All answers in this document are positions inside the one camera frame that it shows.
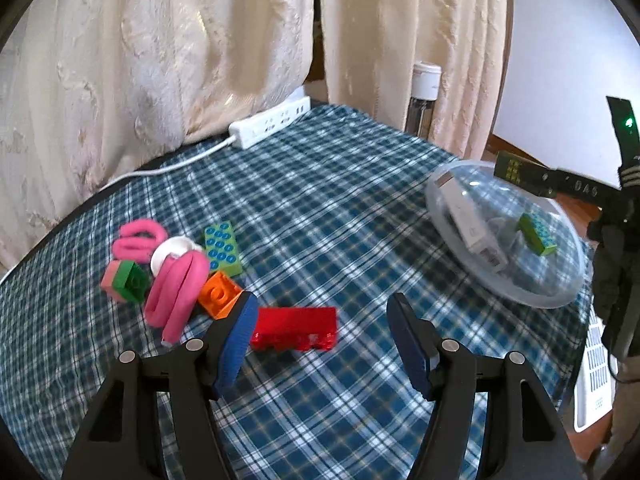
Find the screw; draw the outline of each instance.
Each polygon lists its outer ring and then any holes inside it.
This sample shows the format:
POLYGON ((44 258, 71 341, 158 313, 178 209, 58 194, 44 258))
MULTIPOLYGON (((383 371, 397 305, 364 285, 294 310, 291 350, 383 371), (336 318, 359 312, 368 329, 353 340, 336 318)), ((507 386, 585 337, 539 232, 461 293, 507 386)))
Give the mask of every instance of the screw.
POLYGON ((511 352, 509 354, 509 361, 517 365, 524 364, 524 355, 520 352, 511 352))
POLYGON ((125 350, 122 354, 120 354, 120 357, 118 357, 120 362, 124 364, 132 362, 135 358, 136 353, 133 350, 125 350))
POLYGON ((197 352, 198 350, 200 350, 204 346, 204 343, 203 343, 202 339, 189 339, 185 346, 186 346, 187 350, 189 350, 191 352, 197 352))
POLYGON ((445 339, 442 342, 442 347, 447 352, 457 352, 460 349, 460 345, 458 344, 458 342, 457 341, 453 341, 453 339, 445 339))

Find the toy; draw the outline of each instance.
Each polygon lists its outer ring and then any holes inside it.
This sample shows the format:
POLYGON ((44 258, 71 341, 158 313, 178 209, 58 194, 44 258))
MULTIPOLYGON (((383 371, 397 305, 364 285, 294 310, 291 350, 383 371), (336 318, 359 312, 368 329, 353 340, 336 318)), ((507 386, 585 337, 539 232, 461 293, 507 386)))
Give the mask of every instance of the toy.
POLYGON ((107 266, 100 286, 119 303, 142 303, 149 288, 149 277, 136 262, 114 260, 107 266))
POLYGON ((228 316, 241 293, 242 288, 218 270, 202 287, 198 302, 213 319, 222 319, 228 316))
POLYGON ((189 251, 200 251, 204 253, 204 249, 200 247, 196 242, 187 238, 186 236, 174 236, 168 238, 154 251, 151 256, 151 273, 157 276, 162 268, 162 263, 167 256, 173 256, 174 258, 180 258, 183 254, 189 251))
POLYGON ((208 275, 209 263, 199 251, 164 260, 145 305, 146 322, 164 327, 162 344, 172 345, 180 340, 208 275))
POLYGON ((120 238, 113 243, 111 250, 117 260, 148 264, 152 253, 167 238, 166 231, 158 222, 143 218, 124 224, 120 228, 120 238), (151 238, 134 236, 141 233, 147 233, 151 238))
POLYGON ((231 222, 224 221, 204 229, 204 242, 207 258, 209 258, 209 272, 224 270, 229 277, 242 272, 238 244, 231 222))
POLYGON ((251 348, 265 350, 330 350, 338 335, 335 307, 267 307, 258 309, 251 348))
POLYGON ((544 222, 535 213, 523 213, 518 220, 518 229, 522 231, 529 249, 538 256, 546 256, 558 248, 544 222))

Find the lace curtain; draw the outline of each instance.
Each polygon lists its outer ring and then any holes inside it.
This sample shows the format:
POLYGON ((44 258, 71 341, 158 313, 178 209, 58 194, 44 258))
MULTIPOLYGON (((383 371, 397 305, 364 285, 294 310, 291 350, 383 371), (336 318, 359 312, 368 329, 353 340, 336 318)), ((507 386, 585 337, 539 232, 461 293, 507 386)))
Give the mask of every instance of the lace curtain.
POLYGON ((322 0, 330 102, 403 129, 415 60, 443 68, 429 140, 480 158, 497 105, 507 0, 322 0))
POLYGON ((0 264, 110 178, 282 101, 312 24, 313 0, 34 0, 0 54, 0 264))

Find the transparent plastic container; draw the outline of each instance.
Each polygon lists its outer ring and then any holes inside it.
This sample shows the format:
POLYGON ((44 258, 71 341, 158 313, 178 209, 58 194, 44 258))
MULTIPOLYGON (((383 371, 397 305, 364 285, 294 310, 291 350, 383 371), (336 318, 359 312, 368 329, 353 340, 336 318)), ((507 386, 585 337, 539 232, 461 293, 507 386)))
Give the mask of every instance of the transparent plastic container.
POLYGON ((571 221, 554 201, 537 197, 494 177, 490 162, 459 160, 436 168, 426 185, 431 221, 451 252, 486 288, 498 296, 536 308, 558 308, 575 300, 585 280, 585 255, 571 221), (492 272, 485 260, 466 248, 436 181, 449 171, 493 232, 509 265, 492 272), (517 230, 524 212, 542 218, 558 248, 538 256, 517 230))

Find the pink foam toy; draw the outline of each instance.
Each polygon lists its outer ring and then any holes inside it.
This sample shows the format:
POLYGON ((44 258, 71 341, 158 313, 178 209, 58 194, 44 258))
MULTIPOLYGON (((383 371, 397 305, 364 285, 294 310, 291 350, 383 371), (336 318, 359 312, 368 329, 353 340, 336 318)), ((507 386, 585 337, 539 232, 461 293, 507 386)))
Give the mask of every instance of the pink foam toy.
POLYGON ((148 264, 158 245, 167 238, 167 232, 158 222, 142 218, 124 224, 120 228, 120 238, 113 243, 111 250, 118 260, 133 260, 139 264, 148 264), (135 236, 142 233, 151 235, 151 238, 135 236))
POLYGON ((111 286, 113 284, 113 279, 115 278, 116 272, 118 272, 118 267, 120 266, 120 262, 114 260, 109 262, 107 266, 107 270, 104 271, 104 276, 102 277, 102 281, 100 282, 100 286, 104 289, 104 291, 109 294, 115 301, 118 303, 127 303, 119 293, 111 286))
POLYGON ((164 326, 163 343, 176 344, 180 340, 208 277, 209 261, 199 251, 164 261, 145 305, 146 322, 157 328, 164 326))

